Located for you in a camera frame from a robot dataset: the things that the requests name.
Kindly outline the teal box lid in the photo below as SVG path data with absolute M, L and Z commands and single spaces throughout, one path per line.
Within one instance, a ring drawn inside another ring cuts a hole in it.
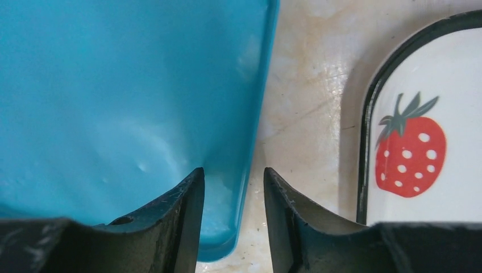
M 234 250 L 279 1 L 2 1 L 1 217 L 106 224 L 205 171 Z

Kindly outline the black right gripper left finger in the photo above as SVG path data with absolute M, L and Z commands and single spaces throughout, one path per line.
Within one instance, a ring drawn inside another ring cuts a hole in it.
M 2 219 L 2 272 L 194 272 L 205 173 L 110 224 L 68 218 Z

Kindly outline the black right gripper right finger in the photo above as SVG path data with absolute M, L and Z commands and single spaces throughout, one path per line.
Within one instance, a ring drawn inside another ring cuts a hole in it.
M 264 170 L 274 272 L 480 272 L 481 225 L 381 222 L 365 226 L 320 206 Z

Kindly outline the strawberry print tray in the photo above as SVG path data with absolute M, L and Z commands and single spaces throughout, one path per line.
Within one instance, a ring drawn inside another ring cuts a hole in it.
M 401 43 L 365 98 L 356 220 L 481 221 L 481 11 Z

